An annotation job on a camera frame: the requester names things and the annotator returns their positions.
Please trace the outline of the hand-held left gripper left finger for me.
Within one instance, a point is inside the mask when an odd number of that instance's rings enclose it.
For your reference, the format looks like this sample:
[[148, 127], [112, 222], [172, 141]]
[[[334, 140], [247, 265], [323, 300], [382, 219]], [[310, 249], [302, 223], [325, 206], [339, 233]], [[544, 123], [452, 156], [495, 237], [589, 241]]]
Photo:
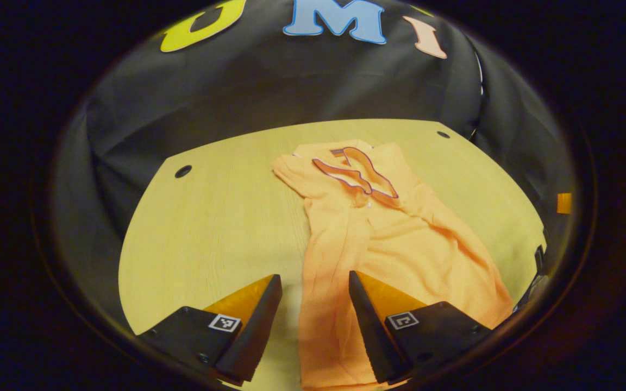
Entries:
[[282, 296], [280, 275], [271, 274], [204, 309], [183, 306], [138, 338], [216, 383], [250, 382]]

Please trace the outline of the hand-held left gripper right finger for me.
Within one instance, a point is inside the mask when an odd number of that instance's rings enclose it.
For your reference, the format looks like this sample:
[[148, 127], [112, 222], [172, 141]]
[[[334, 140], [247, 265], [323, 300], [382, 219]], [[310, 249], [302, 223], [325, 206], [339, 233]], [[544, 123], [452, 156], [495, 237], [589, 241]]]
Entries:
[[492, 332], [449, 302], [424, 304], [358, 270], [349, 273], [348, 292], [378, 383], [440, 371]]

